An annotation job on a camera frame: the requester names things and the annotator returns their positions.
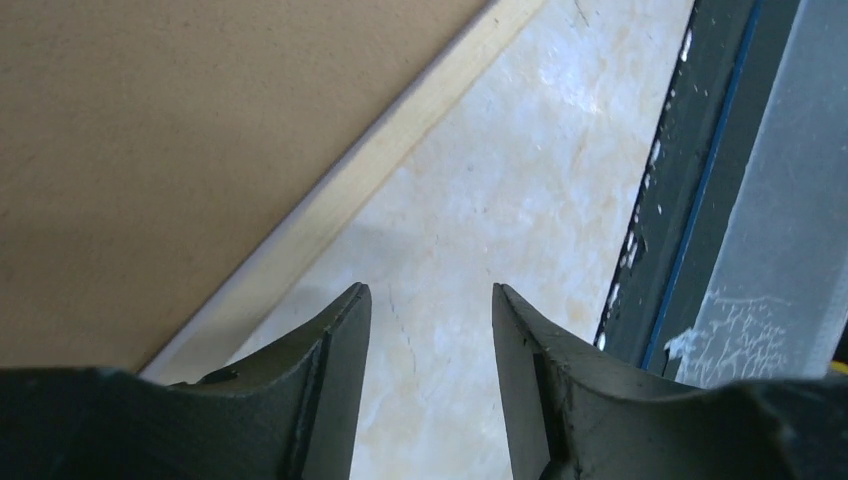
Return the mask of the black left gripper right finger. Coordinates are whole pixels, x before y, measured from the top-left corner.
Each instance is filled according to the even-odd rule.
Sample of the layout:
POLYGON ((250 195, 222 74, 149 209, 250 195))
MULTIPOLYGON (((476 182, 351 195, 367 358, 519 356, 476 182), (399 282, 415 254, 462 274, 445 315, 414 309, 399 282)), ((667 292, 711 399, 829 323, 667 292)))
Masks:
POLYGON ((847 381, 679 384, 544 317, 506 284, 492 328, 517 479, 843 479, 847 381))

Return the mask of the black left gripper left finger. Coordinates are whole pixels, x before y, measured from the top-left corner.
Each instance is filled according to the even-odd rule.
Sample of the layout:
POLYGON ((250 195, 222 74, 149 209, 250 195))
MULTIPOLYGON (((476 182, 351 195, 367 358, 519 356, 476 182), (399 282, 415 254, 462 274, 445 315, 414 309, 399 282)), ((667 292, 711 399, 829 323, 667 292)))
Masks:
POLYGON ((199 381, 106 367, 1 373, 5 479, 346 479, 372 298, 351 285, 312 320, 199 381))

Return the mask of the brown cardboard backing board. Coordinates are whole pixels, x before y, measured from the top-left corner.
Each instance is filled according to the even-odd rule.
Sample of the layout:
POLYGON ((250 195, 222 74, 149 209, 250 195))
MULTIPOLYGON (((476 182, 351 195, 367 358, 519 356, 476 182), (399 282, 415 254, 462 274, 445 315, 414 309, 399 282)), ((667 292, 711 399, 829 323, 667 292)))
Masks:
POLYGON ((2 365, 142 367, 481 8, 3 2, 2 365))

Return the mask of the white wooden picture frame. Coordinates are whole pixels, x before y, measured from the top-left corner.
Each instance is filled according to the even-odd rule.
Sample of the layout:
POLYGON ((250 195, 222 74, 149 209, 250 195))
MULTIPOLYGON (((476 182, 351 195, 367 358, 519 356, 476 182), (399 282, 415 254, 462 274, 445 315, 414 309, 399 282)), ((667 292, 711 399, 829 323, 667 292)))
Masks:
POLYGON ((223 367, 543 7, 491 1, 140 372, 193 382, 223 367))

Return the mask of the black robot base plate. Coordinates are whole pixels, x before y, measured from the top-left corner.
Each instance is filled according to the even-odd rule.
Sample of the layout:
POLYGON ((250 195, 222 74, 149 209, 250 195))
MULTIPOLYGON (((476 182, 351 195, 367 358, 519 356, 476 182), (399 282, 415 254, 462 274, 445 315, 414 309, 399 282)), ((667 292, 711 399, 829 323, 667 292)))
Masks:
POLYGON ((595 335, 613 357, 675 377, 798 10, 694 3, 595 335))

